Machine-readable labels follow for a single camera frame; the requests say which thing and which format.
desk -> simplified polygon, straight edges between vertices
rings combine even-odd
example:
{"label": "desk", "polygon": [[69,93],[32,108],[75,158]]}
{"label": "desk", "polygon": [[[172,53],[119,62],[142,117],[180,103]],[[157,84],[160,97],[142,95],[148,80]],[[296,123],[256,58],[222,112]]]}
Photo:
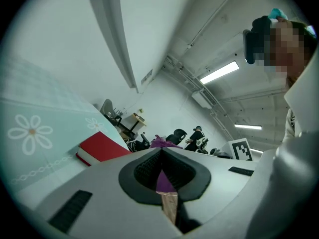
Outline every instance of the desk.
{"label": "desk", "polygon": [[133,129],[136,127],[136,125],[140,122],[142,123],[144,126],[146,126],[145,122],[140,120],[140,118],[136,117],[134,114],[132,114],[132,117],[135,118],[137,121],[136,123],[133,125],[133,127],[130,129],[131,132],[133,132]]}
{"label": "desk", "polygon": [[[86,169],[75,153],[78,144],[96,132],[127,149],[115,127],[93,105],[46,70],[18,57],[6,57],[0,66],[0,80],[5,83],[0,90],[0,156],[8,168],[3,169],[2,179],[24,205],[34,209],[47,194]],[[42,138],[30,138],[31,129]]]}

black vent slot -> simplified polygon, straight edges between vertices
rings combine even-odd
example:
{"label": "black vent slot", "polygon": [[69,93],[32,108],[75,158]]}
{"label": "black vent slot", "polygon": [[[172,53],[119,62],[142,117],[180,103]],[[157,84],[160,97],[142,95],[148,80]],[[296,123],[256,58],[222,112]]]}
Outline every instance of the black vent slot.
{"label": "black vent slot", "polygon": [[82,190],[77,191],[49,220],[49,223],[61,232],[67,233],[90,200],[91,196],[92,193],[90,192]]}
{"label": "black vent slot", "polygon": [[228,171],[234,172],[234,173],[239,173],[247,176],[252,176],[254,171],[253,170],[248,170],[240,167],[235,167],[232,166],[231,168],[228,169]]}

red book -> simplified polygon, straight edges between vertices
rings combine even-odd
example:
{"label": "red book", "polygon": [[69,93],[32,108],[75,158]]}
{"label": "red book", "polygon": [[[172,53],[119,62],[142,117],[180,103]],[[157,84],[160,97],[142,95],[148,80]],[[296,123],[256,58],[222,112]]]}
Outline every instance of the red book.
{"label": "red book", "polygon": [[130,153],[103,133],[97,132],[79,145],[77,156],[84,163],[94,165]]}

black rubber pad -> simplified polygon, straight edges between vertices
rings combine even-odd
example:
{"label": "black rubber pad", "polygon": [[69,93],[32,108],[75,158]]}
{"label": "black rubber pad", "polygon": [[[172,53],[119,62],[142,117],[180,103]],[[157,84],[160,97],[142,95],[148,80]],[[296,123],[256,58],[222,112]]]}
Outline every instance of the black rubber pad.
{"label": "black rubber pad", "polygon": [[126,164],[119,173],[119,184],[138,203],[162,205],[160,194],[155,192],[161,170],[177,190],[181,202],[199,199],[211,179],[205,166],[163,147]]}
{"label": "black rubber pad", "polygon": [[231,172],[234,172],[234,173],[240,173],[240,174],[247,175],[247,176],[252,176],[253,173],[254,173],[253,170],[248,170],[248,169],[235,167],[235,166],[229,168],[228,171],[231,171]]}
{"label": "black rubber pad", "polygon": [[49,220],[49,223],[61,232],[67,233],[83,208],[90,200],[92,193],[77,191],[62,208]]}

white sleeve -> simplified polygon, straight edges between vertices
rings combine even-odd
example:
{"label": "white sleeve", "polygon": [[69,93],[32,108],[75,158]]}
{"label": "white sleeve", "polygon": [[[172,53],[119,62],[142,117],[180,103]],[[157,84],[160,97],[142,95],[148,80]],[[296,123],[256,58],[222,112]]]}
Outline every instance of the white sleeve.
{"label": "white sleeve", "polygon": [[283,142],[287,141],[288,139],[295,138],[295,130],[291,125],[291,109],[288,110],[287,117],[286,117],[286,130]]}

